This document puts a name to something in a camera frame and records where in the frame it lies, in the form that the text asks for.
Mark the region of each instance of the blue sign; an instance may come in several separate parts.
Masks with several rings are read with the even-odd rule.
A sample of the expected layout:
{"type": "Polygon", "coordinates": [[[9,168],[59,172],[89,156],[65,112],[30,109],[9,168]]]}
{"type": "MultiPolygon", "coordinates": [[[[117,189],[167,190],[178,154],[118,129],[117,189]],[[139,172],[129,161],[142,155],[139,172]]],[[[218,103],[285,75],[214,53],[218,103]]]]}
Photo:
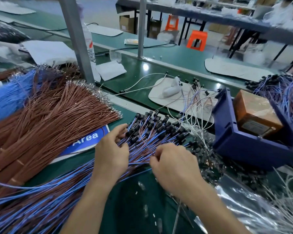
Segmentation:
{"type": "Polygon", "coordinates": [[[75,156],[85,150],[91,149],[97,145],[97,143],[110,132],[109,127],[103,126],[94,132],[87,134],[86,136],[80,138],[78,141],[74,142],[72,145],[68,146],[56,159],[51,163],[61,161],[63,159],[75,156]]]}

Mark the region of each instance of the right hand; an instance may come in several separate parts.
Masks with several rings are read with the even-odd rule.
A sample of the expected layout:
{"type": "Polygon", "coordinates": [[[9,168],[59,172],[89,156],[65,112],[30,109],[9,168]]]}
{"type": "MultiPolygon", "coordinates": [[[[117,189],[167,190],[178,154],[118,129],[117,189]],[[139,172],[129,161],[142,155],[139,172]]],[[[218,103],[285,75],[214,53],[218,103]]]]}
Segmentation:
{"type": "Polygon", "coordinates": [[[204,182],[196,157],[181,145],[158,146],[150,166],[160,185],[184,202],[188,191],[204,182]]]}

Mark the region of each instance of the hand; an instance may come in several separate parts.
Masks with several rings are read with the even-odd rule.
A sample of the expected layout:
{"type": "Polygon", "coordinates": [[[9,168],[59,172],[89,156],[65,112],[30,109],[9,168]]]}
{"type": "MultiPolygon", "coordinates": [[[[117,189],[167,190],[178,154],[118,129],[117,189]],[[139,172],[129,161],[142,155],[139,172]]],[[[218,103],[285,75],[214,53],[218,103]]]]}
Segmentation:
{"type": "Polygon", "coordinates": [[[150,166],[160,185],[183,202],[190,189],[204,181],[196,157],[181,145],[158,146],[150,158],[150,166]]]}
{"type": "Polygon", "coordinates": [[[128,168],[129,147],[117,143],[125,137],[127,124],[115,127],[96,145],[95,162],[91,180],[112,189],[117,180],[128,168]]]}

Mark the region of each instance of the forearm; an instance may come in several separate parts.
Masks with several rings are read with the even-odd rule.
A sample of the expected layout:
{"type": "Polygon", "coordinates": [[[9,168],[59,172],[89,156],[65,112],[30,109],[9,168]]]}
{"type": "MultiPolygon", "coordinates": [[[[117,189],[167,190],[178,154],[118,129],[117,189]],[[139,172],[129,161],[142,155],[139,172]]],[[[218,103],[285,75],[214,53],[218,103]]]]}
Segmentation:
{"type": "Polygon", "coordinates": [[[91,180],[60,233],[98,233],[110,190],[98,181],[91,180]]]}
{"type": "Polygon", "coordinates": [[[208,183],[202,180],[189,189],[184,202],[199,216],[209,234],[250,234],[208,183]]]}

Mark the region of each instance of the metal pole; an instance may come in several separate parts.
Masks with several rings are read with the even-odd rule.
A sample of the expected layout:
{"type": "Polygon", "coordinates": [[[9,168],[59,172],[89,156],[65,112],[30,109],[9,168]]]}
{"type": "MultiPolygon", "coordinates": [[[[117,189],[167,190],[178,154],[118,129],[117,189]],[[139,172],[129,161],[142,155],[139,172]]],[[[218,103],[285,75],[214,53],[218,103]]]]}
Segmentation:
{"type": "Polygon", "coordinates": [[[88,83],[94,83],[90,59],[87,51],[82,24],[76,0],[59,0],[65,23],[76,54],[78,66],[88,83]]]}
{"type": "Polygon", "coordinates": [[[146,10],[147,0],[140,0],[139,9],[139,36],[138,36],[138,58],[143,57],[143,46],[144,46],[144,27],[146,24],[146,10]]]}

